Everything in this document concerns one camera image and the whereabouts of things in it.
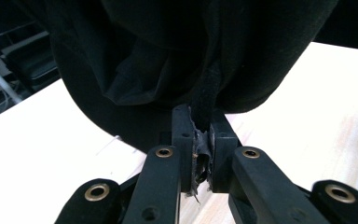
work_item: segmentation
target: table surface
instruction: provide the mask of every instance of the table surface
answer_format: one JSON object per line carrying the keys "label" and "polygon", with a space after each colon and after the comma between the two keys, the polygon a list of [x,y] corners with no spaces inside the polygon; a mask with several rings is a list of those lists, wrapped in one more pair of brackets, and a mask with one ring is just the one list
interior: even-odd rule
{"label": "table surface", "polygon": [[[358,189],[358,49],[310,44],[266,103],[227,118],[243,145],[266,151],[299,186],[335,179]],[[144,160],[58,81],[0,115],[0,223],[53,223],[80,185],[122,183]],[[234,223],[227,195],[206,189],[200,203],[181,198],[181,223]]]}

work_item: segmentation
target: black chair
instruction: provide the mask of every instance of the black chair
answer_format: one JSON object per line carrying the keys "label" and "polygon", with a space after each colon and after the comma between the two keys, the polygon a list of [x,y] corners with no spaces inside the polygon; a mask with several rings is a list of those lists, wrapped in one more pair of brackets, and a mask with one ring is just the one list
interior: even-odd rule
{"label": "black chair", "polygon": [[41,32],[17,5],[0,0],[0,58],[30,93],[60,78],[48,34]]}

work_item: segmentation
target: black fabric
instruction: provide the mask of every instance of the black fabric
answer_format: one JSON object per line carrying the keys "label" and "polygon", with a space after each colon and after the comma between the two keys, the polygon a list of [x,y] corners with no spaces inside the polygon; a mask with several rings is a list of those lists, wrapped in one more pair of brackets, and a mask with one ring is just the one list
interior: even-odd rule
{"label": "black fabric", "polygon": [[358,49],[358,0],[340,0],[315,41]]}
{"label": "black fabric", "polygon": [[147,151],[171,129],[175,105],[191,103],[206,129],[214,106],[245,112],[265,102],[337,0],[19,3],[40,12],[85,114]]}

